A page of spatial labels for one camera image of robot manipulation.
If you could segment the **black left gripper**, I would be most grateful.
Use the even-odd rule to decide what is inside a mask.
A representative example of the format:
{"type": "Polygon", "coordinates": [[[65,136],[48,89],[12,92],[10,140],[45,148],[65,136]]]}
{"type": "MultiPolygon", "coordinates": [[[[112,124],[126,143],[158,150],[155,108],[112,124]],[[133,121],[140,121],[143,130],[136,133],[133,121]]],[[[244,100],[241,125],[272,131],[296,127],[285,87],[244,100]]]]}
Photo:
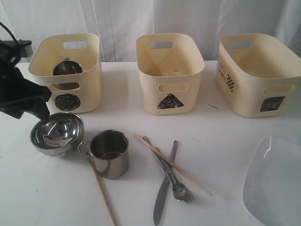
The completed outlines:
{"type": "Polygon", "coordinates": [[[46,102],[52,92],[22,75],[16,67],[20,59],[19,48],[0,47],[0,111],[16,119],[29,113],[46,120],[50,116],[46,102]]]}

